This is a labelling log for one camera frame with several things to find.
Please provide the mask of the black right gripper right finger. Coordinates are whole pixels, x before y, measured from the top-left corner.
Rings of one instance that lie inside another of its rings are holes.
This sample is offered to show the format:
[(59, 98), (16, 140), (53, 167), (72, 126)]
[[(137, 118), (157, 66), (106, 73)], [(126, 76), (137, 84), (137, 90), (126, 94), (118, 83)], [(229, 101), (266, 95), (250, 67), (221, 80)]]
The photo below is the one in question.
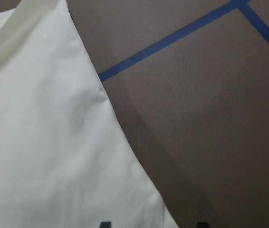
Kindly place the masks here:
[(196, 228), (211, 228), (207, 222), (197, 222)]

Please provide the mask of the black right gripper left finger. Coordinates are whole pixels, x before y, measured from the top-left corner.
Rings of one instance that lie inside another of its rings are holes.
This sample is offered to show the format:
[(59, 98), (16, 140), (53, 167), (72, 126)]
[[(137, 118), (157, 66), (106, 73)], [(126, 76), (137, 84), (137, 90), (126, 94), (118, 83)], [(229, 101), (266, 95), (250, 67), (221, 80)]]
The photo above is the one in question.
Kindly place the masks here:
[(102, 221), (99, 228), (111, 228), (111, 221)]

